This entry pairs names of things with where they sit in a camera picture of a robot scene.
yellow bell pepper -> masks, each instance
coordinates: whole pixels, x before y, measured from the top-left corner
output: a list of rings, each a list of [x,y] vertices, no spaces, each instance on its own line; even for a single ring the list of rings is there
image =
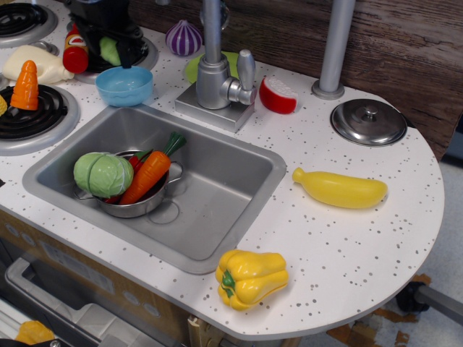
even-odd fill
[[[53,332],[45,325],[37,320],[31,320],[21,324],[15,340],[27,345],[35,345],[53,340],[54,338],[55,335]]]
[[[286,261],[278,253],[233,249],[218,262],[218,294],[231,308],[242,311],[288,284]]]

toy bottle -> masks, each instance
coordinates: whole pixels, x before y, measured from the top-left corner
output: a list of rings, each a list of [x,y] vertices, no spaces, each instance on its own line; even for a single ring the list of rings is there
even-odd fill
[[[22,65],[27,60],[33,60],[37,66],[37,80],[40,85],[57,83],[62,80],[69,80],[74,74],[67,71],[63,65],[63,59],[59,56],[35,46],[20,46],[8,58],[3,65],[3,75],[15,81],[21,73]]]
[[[63,65],[74,74],[81,74],[88,67],[88,47],[75,24],[66,36]]]

blue bowl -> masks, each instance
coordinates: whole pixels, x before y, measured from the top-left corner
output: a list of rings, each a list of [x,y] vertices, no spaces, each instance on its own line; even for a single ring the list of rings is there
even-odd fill
[[[108,105],[135,106],[153,93],[153,74],[143,67],[114,67],[101,72],[95,85],[101,99]]]

toy onion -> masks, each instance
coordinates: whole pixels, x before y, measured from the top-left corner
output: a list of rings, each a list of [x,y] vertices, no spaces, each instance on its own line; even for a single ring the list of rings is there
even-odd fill
[[[201,32],[187,20],[181,20],[166,34],[166,45],[177,56],[189,56],[203,44]]]

green plate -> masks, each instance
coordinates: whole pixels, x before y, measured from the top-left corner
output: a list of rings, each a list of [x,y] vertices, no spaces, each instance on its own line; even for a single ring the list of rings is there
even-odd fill
[[[237,61],[238,61],[238,53],[232,52],[222,52],[226,58],[229,60],[230,65],[230,73],[233,77],[238,78],[238,71],[237,71]],[[187,76],[188,82],[195,83],[197,79],[197,65],[200,63],[200,59],[202,56],[198,56],[191,60],[187,67],[185,67],[185,75]]]

